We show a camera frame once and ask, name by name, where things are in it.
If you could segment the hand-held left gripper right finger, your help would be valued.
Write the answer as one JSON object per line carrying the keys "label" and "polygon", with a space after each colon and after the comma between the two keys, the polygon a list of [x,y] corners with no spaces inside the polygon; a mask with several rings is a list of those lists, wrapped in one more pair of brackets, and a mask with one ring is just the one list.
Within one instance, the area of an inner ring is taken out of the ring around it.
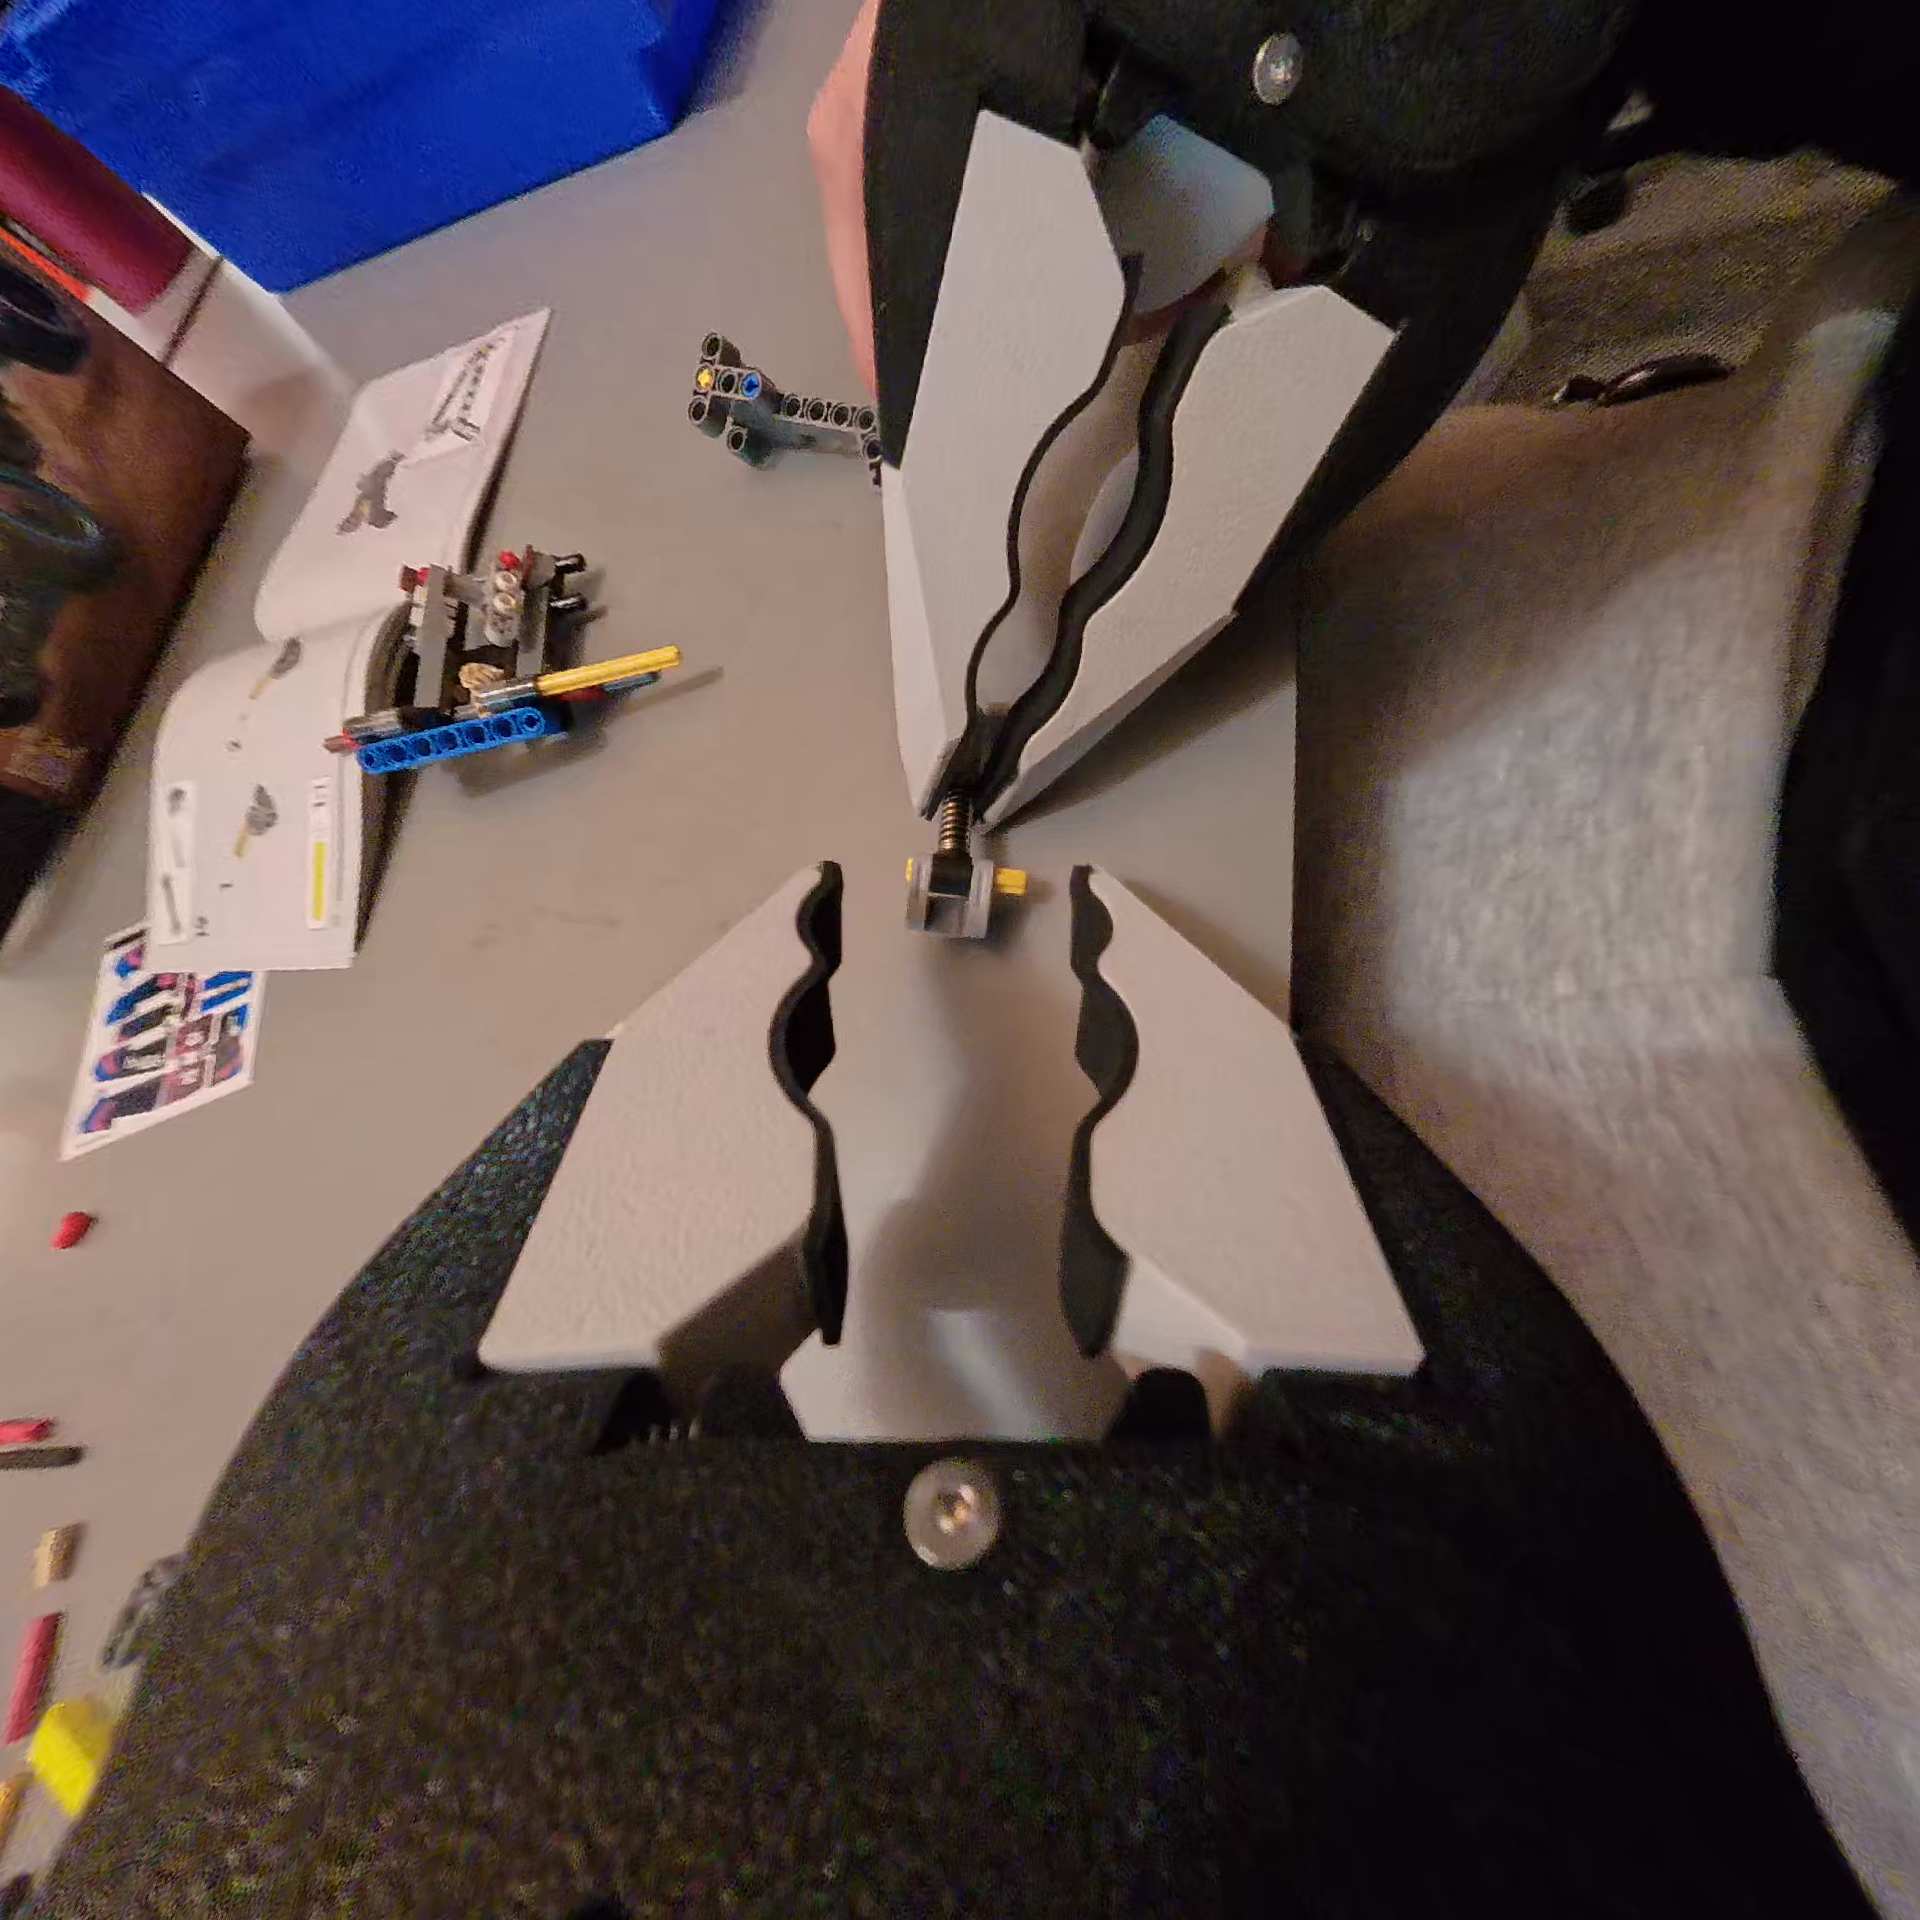
{"label": "hand-held left gripper right finger", "polygon": [[1106,867],[1070,879],[1062,1320],[1084,1360],[1184,1375],[1414,1375],[1387,1265],[1288,1025]]}

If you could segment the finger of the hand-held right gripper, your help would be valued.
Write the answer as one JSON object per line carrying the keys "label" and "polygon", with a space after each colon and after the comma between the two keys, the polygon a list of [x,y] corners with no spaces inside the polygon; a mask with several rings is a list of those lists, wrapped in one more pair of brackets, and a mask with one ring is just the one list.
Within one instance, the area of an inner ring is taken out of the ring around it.
{"label": "finger of the hand-held right gripper", "polygon": [[1041,454],[1097,397],[1135,311],[1079,144],[995,110],[972,126],[907,448],[878,470],[893,732],[919,812],[984,720],[977,663],[1022,607],[1022,518]]}
{"label": "finger of the hand-held right gripper", "polygon": [[1037,801],[1233,620],[1390,341],[1334,286],[1183,319],[1140,397],[1140,448],[1079,526],[1037,707],[997,740],[987,827]]}

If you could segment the grey lego shock absorber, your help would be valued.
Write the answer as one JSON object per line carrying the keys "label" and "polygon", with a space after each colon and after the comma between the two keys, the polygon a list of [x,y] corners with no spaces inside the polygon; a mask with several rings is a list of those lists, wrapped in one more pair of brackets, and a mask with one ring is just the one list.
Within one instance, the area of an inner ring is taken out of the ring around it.
{"label": "grey lego shock absorber", "polygon": [[939,941],[987,941],[1001,903],[1026,903],[1032,876],[1001,867],[963,793],[945,793],[931,807],[931,850],[907,860],[907,926]]}

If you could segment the dark grey lego beam assembly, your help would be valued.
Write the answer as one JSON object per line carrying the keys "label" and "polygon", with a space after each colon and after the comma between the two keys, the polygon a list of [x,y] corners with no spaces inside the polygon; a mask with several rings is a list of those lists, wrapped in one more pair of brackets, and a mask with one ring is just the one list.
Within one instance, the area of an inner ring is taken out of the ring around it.
{"label": "dark grey lego beam assembly", "polygon": [[878,411],[777,387],[728,333],[700,333],[685,420],[749,470],[777,454],[831,454],[878,484]]}

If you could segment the lego sticker sheet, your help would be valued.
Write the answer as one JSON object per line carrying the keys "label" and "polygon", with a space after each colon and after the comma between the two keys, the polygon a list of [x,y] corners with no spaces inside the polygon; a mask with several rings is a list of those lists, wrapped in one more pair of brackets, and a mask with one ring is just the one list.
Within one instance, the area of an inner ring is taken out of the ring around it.
{"label": "lego sticker sheet", "polygon": [[255,1083],[265,973],[191,973],[134,924],[102,946],[62,1160]]}

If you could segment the lego chassis assembly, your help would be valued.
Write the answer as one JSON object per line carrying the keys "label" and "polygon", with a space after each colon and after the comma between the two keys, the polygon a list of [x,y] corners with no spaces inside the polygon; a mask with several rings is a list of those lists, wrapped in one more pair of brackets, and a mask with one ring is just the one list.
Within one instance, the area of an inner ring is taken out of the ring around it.
{"label": "lego chassis assembly", "polygon": [[395,703],[346,720],[322,756],[369,776],[440,762],[537,750],[607,703],[654,689],[680,646],[572,663],[567,643],[594,614],[583,557],[495,551],[484,573],[404,568],[404,669]]}

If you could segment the black and white lego piece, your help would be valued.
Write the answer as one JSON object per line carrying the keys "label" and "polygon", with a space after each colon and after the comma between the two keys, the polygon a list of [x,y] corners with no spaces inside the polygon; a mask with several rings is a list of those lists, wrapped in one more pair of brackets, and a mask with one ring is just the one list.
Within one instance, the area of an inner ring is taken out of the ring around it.
{"label": "black and white lego piece", "polygon": [[178,1576],[182,1576],[182,1552],[164,1552],[139,1571],[139,1578],[130,1587],[130,1594],[102,1640],[96,1672],[130,1672],[151,1656],[157,1622],[164,1622],[164,1609],[167,1609]]}

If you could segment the long red lego piece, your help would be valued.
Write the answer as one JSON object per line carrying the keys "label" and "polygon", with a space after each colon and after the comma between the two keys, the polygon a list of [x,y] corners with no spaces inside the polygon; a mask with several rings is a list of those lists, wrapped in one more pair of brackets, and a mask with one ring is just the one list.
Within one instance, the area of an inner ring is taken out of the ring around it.
{"label": "long red lego piece", "polygon": [[62,1664],[62,1632],[64,1632],[64,1615],[38,1615],[20,1622],[11,1691],[7,1691],[7,1724],[0,1724],[7,1745],[26,1743],[42,1717],[51,1675]]}

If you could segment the yellow lego brick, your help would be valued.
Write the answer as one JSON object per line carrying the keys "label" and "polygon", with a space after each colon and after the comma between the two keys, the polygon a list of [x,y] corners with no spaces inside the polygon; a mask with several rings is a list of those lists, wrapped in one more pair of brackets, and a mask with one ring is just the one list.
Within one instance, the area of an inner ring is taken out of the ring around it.
{"label": "yellow lego brick", "polygon": [[26,1771],[64,1818],[81,1818],[102,1785],[108,1745],[113,1717],[94,1691],[62,1698],[35,1724]]}

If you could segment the dark lego box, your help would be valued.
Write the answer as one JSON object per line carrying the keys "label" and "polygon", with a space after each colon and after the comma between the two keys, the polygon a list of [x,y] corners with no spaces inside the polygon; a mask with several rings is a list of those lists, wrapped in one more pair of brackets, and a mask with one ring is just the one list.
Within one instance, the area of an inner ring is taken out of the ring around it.
{"label": "dark lego box", "polygon": [[0,262],[0,926],[96,796],[244,484],[246,429]]}

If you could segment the person's right hand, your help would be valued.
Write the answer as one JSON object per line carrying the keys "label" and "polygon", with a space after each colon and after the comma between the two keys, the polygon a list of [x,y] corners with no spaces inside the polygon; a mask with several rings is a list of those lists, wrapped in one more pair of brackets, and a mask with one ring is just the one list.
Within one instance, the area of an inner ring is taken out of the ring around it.
{"label": "person's right hand", "polygon": [[868,278],[868,77],[873,77],[878,0],[861,0],[853,30],[811,104],[811,167],[820,188],[820,224],[831,252],[831,289],[868,395],[873,372],[873,278]]}

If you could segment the small dark brown object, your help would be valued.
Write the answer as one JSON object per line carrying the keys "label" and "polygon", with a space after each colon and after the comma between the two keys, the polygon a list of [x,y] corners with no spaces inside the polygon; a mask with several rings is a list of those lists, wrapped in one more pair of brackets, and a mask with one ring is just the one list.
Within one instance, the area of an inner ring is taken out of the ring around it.
{"label": "small dark brown object", "polygon": [[1659,397],[1659,395],[1688,395],[1688,387],[1710,387],[1728,385],[1730,364],[1710,356],[1710,353],[1669,353],[1669,356],[1647,356],[1625,372],[1572,372],[1556,395],[1547,411],[1619,411],[1619,402],[1639,402],[1639,397]]}

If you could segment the open instruction booklet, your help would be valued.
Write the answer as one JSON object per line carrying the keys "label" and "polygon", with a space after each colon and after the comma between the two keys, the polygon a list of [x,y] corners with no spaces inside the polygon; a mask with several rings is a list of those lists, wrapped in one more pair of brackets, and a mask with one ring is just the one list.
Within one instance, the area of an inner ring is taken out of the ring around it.
{"label": "open instruction booklet", "polygon": [[551,310],[370,375],[255,599],[258,643],[164,714],[148,934],[174,973],[346,973],[384,796],[352,720],[413,683],[404,568],[462,568]]}

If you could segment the blue plastic bin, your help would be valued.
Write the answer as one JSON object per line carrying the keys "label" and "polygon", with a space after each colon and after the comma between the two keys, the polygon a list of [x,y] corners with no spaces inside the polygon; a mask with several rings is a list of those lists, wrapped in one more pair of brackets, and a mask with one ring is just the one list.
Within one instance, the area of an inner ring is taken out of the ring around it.
{"label": "blue plastic bin", "polygon": [[7,3],[7,92],[265,289],[667,133],[712,0]]}

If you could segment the dark red object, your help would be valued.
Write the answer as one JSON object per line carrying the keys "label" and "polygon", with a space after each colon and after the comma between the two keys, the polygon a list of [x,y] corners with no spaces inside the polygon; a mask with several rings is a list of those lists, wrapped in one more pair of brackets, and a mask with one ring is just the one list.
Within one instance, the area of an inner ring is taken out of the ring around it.
{"label": "dark red object", "polygon": [[0,203],[130,311],[151,311],[200,252],[167,213],[18,92],[0,92]]}

